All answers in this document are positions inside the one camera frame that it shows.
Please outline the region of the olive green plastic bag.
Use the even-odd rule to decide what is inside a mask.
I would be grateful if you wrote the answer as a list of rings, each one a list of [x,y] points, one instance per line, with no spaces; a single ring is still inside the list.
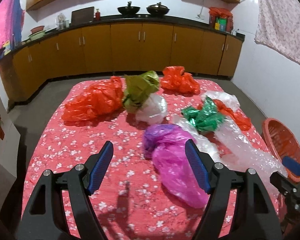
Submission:
[[[135,113],[160,87],[159,76],[153,70],[140,75],[125,75],[125,82],[122,104],[128,113]]]

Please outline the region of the red bag covered containers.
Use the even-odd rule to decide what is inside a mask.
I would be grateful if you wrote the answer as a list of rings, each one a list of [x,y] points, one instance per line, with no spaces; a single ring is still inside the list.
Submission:
[[[209,26],[230,33],[233,30],[233,14],[228,9],[209,7]]]

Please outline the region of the magenta purple plastic bag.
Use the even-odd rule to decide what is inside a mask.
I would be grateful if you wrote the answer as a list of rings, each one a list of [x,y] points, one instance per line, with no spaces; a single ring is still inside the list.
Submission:
[[[155,124],[146,128],[143,155],[153,162],[166,190],[186,205],[202,209],[209,197],[198,186],[185,154],[185,144],[193,137],[175,124]]]

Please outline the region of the red bottle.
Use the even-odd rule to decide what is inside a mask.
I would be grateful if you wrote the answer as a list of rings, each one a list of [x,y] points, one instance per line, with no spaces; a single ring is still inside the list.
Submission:
[[[100,18],[101,18],[101,13],[100,13],[100,10],[97,8],[96,12],[95,12],[95,20],[99,21]]]

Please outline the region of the clear bubble wrap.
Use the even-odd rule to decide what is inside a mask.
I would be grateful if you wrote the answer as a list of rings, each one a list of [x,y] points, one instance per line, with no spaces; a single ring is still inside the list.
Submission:
[[[278,189],[270,183],[270,176],[274,172],[279,172],[287,177],[286,169],[270,153],[254,148],[232,119],[226,118],[214,131],[212,137],[217,140],[216,143],[211,142],[206,135],[199,134],[195,127],[181,116],[174,114],[171,121],[189,132],[197,148],[208,153],[213,161],[220,162],[235,171],[244,172],[253,168],[261,178],[270,197],[276,199],[279,196]]]

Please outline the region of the wooden lower kitchen cabinets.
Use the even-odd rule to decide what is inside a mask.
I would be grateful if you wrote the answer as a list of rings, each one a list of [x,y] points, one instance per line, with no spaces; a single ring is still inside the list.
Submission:
[[[8,104],[25,102],[49,80],[103,73],[187,72],[232,77],[243,42],[212,31],[155,23],[79,28],[26,46],[0,60]]]

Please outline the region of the stacked basins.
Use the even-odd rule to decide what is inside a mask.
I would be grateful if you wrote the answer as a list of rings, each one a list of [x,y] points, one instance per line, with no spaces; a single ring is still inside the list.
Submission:
[[[29,35],[30,41],[42,38],[45,35],[44,25],[37,26],[31,29],[31,34]]]

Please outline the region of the clear jar on counter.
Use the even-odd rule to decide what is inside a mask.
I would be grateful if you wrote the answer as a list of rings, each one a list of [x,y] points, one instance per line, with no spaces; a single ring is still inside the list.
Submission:
[[[69,20],[66,19],[65,15],[63,13],[60,13],[57,16],[56,26],[57,26],[58,30],[63,30],[70,26]]]

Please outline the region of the green shiny plastic bag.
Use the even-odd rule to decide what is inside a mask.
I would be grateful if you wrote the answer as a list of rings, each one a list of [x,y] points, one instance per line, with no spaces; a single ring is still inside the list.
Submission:
[[[181,110],[182,116],[202,133],[214,132],[226,119],[210,97],[206,97],[201,109],[192,106]]]

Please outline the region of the black kitchen countertop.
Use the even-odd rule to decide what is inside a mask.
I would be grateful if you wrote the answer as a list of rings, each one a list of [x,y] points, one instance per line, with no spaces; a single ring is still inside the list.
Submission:
[[[63,29],[63,30],[58,30],[56,28],[49,30],[45,33],[45,35],[42,38],[39,38],[34,41],[30,41],[30,42],[25,42],[24,44],[13,47],[12,50],[10,50],[8,53],[10,55],[12,55],[12,54],[18,52],[19,50],[23,49],[26,46],[31,46],[33,44],[37,44],[47,38],[54,37],[56,35],[59,35],[61,33],[67,32],[67,31],[76,30],[79,28],[92,27],[92,26],[96,26],[96,25],[125,24],[125,23],[155,23],[155,24],[176,25],[176,26],[180,26],[180,27],[208,30],[208,31],[212,31],[212,32],[222,34],[222,35],[229,35],[229,36],[234,37],[242,42],[245,40],[245,35],[242,33],[237,33],[236,35],[232,35],[231,33],[228,33],[228,32],[222,32],[220,30],[213,29],[207,23],[190,20],[190,19],[186,19],[186,18],[181,18],[181,17],[163,16],[163,17],[157,18],[157,17],[151,16],[149,14],[137,14],[135,17],[127,18],[122,15],[111,15],[111,16],[102,16],[99,21],[93,21],[93,22],[84,23],[84,24],[80,24],[80,25],[74,25],[74,26],[71,25],[70,27]]]

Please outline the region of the large red plastic bag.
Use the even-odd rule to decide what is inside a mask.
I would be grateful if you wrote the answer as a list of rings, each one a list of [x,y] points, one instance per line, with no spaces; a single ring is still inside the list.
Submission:
[[[62,119],[66,122],[96,120],[121,109],[122,99],[121,78],[112,76],[109,80],[90,84],[83,92],[67,101]]]

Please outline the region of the wall power outlet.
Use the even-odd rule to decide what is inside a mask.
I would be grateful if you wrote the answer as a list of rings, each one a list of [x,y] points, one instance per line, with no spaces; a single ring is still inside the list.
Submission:
[[[197,18],[197,19],[200,19],[200,20],[202,20],[202,21],[205,20],[204,15],[201,15],[201,14],[198,14],[196,18]]]

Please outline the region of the pink blue hanging cloth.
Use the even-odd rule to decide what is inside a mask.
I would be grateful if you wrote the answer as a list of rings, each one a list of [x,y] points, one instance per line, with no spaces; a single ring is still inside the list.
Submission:
[[[10,48],[21,43],[24,23],[24,10],[20,0],[2,0],[0,2],[0,49],[9,42]]]

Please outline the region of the white plastic bag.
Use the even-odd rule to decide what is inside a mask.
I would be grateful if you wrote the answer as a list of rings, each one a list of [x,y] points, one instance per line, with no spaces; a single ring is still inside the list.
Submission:
[[[240,103],[236,96],[228,94],[226,92],[207,90],[200,97],[202,101],[204,101],[206,97],[209,97],[212,100],[219,100],[234,112],[239,110],[240,108]]]

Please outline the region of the clear plastic bag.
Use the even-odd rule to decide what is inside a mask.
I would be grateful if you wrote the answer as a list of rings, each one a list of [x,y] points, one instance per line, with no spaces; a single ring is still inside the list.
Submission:
[[[152,93],[135,114],[137,121],[149,125],[161,124],[167,115],[167,102],[163,96]]]

